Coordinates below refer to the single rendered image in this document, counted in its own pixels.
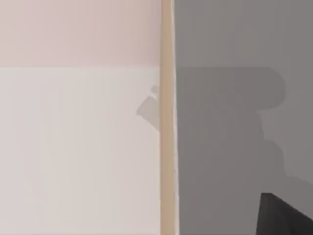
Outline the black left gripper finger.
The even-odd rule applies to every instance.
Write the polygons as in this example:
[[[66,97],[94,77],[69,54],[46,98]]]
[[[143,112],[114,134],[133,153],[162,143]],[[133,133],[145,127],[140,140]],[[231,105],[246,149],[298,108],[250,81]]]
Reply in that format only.
[[[313,235],[313,220],[272,193],[262,193],[256,235]]]

